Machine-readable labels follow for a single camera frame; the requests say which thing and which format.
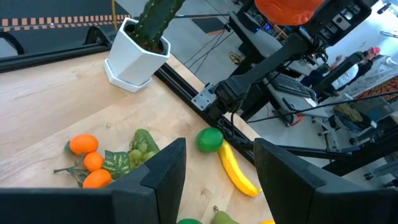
red object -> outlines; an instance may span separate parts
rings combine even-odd
[[[323,0],[255,0],[256,7],[276,25],[299,26],[312,17]]]
[[[378,54],[378,53],[380,53],[381,49],[380,49],[380,47],[372,47],[372,51],[373,51],[373,53]]]
[[[299,122],[301,122],[304,119],[304,116],[301,114],[296,114],[296,116],[298,117],[298,120],[296,120],[293,124],[292,127],[295,126],[296,124],[299,124]]]

pear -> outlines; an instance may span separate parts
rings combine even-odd
[[[226,212],[218,211],[216,206],[214,207],[214,210],[216,211],[216,214],[214,215],[211,224],[239,224],[232,220],[232,218]]]

yellow banana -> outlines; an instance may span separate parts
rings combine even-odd
[[[251,182],[246,178],[246,176],[242,173],[239,168],[238,162],[234,156],[234,153],[231,149],[231,146],[227,141],[223,141],[220,149],[218,150],[218,154],[221,157],[221,161],[223,163],[224,169],[228,174],[229,178],[232,180],[234,185],[242,191],[242,193],[255,197],[260,192],[261,189],[257,189]]]

fake orange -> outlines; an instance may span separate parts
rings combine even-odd
[[[110,184],[112,181],[111,174],[104,169],[96,170],[90,173],[83,182],[83,188],[98,189]]]
[[[87,154],[83,163],[89,172],[94,172],[102,167],[104,158],[98,152],[91,152]]]
[[[76,155],[95,152],[98,148],[98,140],[90,134],[79,134],[70,140],[70,150]]]

black metal frame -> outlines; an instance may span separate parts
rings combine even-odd
[[[42,54],[32,55],[18,55],[0,59],[0,73],[10,70],[17,70],[21,68],[33,67],[45,63],[66,60],[73,57],[81,57],[84,55],[96,54],[110,50],[110,46],[104,41],[96,44],[86,44],[82,47],[74,49],[59,50],[54,52],[46,52]],[[198,94],[187,81],[185,81],[173,68],[164,64],[155,72],[155,75],[164,82],[178,97],[180,97],[191,109],[193,109],[202,119],[204,119],[210,126],[219,128],[224,131],[224,137],[229,143],[241,153],[250,163],[254,164],[253,144],[252,141],[245,136],[239,129],[234,127],[226,118],[222,117],[219,120],[212,119],[208,114],[200,111],[192,102],[191,99]],[[389,134],[382,141],[371,143],[362,148],[361,151],[350,154],[343,154],[338,152],[326,152],[321,149],[309,149],[305,147],[280,146],[296,156],[316,157],[322,159],[334,159],[335,162],[324,167],[324,169],[335,173],[337,175],[345,175],[352,170],[360,168],[369,162],[375,161],[385,155],[396,151],[398,142],[394,140],[398,136],[395,130]]]

